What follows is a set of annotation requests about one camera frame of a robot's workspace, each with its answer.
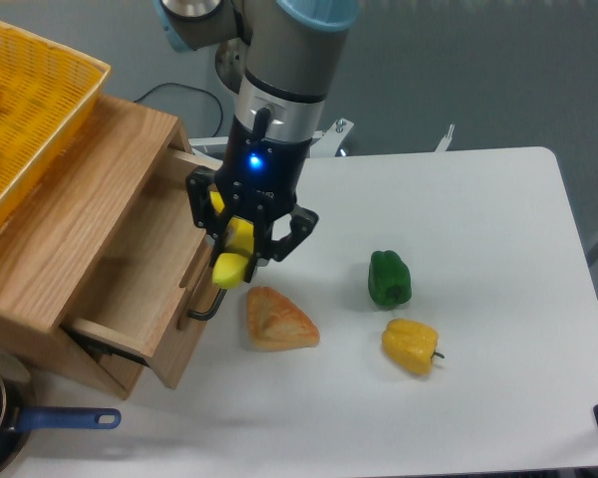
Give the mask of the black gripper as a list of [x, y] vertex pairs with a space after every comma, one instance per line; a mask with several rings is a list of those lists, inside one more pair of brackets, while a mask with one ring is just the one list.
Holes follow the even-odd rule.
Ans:
[[[309, 148], [308, 140], [257, 138], [235, 119], [219, 169], [198, 166], [185, 180], [193, 223], [212, 240], [211, 259], [227, 251], [228, 227], [235, 216], [253, 221], [253, 251], [245, 268], [245, 282], [251, 282], [255, 270], [270, 260], [285, 260], [318, 224], [315, 211], [296, 204], [296, 187]], [[210, 200], [212, 186], [223, 200], [219, 213]], [[288, 213], [290, 231], [274, 239], [275, 220]]]

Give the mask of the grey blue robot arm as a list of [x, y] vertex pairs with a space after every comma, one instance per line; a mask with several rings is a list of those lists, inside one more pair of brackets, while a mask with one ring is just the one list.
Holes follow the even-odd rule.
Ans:
[[217, 170], [186, 179], [193, 222], [212, 241], [210, 264], [233, 246], [235, 220], [252, 225], [244, 282], [257, 267], [283, 261], [316, 227], [297, 202], [308, 156], [356, 1], [157, 1], [175, 50], [229, 40], [246, 48], [225, 156]]

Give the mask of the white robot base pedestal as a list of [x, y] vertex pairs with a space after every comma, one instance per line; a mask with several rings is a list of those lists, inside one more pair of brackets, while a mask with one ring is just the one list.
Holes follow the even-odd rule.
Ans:
[[[248, 46], [240, 39], [222, 42], [214, 56], [214, 68], [223, 87], [237, 102], [245, 69]], [[327, 129], [317, 129], [312, 137], [310, 157], [345, 157], [349, 154], [348, 135], [354, 123], [345, 118], [336, 119]]]

